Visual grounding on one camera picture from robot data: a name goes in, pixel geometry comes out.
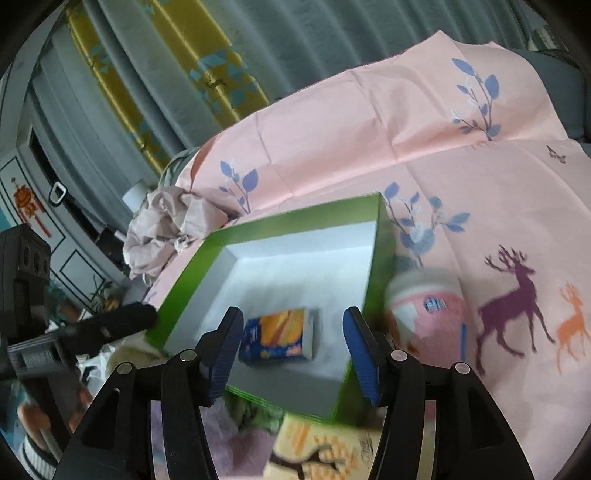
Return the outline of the pink white plastic cup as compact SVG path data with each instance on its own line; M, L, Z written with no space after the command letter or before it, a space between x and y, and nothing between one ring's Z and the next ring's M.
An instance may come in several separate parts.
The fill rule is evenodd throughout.
M467 360L467 307L450 271L419 268L394 276L385 308L394 344L422 363L448 368Z

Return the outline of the green white cardboard box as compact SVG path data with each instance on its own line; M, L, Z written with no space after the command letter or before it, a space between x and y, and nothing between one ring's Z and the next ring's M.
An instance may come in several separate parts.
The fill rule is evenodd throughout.
M173 355L197 344L230 307L255 318L293 308L314 318L310 361L235 362L228 390L259 404L332 423L359 423L363 398L342 334L358 308L381 321L394 272L394 230L381 195L349 198L235 225L209 236L171 285L146 341Z

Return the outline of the cream orange patterned cloth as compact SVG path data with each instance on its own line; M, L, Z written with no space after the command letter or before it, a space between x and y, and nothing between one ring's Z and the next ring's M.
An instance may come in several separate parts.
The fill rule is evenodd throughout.
M381 432L375 429L319 423L294 414L283 417L266 479L367 479Z

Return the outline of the crumpled beige pink cloth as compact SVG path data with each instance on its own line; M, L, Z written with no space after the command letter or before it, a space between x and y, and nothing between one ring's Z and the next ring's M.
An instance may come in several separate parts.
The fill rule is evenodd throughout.
M154 281L173 257L228 220L214 203L179 187L149 193L129 223L123 244L129 278Z

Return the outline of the pink deer print tablecloth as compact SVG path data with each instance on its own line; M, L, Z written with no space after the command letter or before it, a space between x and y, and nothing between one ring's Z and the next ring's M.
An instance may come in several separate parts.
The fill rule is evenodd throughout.
M232 214L223 229L381 195L393 275L459 277L467 358L534 476L572 457L590 424L590 159L522 56L436 33L215 135L177 184ZM157 309L155 285L171 286L207 238L159 275Z

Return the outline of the grey curtain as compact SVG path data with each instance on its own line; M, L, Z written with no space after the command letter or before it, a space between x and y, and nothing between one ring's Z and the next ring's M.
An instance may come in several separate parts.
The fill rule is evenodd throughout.
M24 102L31 147L69 209L115 228L124 194L253 112L443 31L523 48L522 1L68 1Z

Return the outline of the yellow patterned curtain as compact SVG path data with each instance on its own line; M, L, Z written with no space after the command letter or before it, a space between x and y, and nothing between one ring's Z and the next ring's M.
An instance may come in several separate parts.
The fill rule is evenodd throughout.
M156 173L269 99L201 1L70 1L65 21L132 145Z

